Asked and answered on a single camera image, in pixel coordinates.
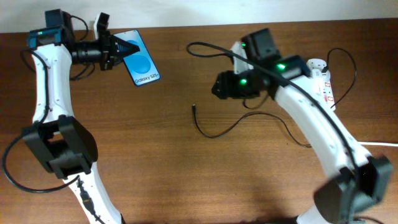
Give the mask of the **blue Galaxy smartphone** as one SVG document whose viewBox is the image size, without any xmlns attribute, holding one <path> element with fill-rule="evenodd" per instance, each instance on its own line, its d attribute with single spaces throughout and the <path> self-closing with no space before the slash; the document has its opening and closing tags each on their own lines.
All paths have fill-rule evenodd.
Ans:
<svg viewBox="0 0 398 224">
<path fill-rule="evenodd" d="M 160 73 L 138 30 L 120 32 L 115 36 L 130 44 L 137 45 L 140 49 L 139 52 L 123 58 L 135 86 L 146 85 L 160 79 Z"/>
</svg>

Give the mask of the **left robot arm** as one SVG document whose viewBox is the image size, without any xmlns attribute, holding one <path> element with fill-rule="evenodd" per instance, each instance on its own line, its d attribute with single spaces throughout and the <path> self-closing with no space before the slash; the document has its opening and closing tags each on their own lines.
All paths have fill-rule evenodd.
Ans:
<svg viewBox="0 0 398 224">
<path fill-rule="evenodd" d="M 46 26 L 29 33 L 27 45 L 35 62 L 37 101 L 24 143 L 48 172 L 64 182 L 78 199 L 90 223 L 124 223 L 101 181 L 93 135 L 75 118 L 70 94 L 72 65 L 92 63 L 110 70 L 140 51 L 136 44 L 110 34 L 109 15 L 100 13 L 93 40 L 76 40 L 72 15 L 45 12 Z"/>
</svg>

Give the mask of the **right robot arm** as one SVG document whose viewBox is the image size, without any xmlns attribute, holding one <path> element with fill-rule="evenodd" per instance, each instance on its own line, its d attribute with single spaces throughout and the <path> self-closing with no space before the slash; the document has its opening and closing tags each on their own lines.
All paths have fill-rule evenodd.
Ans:
<svg viewBox="0 0 398 224">
<path fill-rule="evenodd" d="M 298 125 L 315 151 L 327 182 L 314 204 L 289 223 L 354 223 L 354 216 L 380 203 L 393 167 L 374 157 L 344 127 L 319 95 L 316 79 L 298 55 L 281 56 L 269 29 L 243 37 L 227 50 L 233 70 L 218 75 L 218 98 L 255 98 L 266 91 Z"/>
</svg>

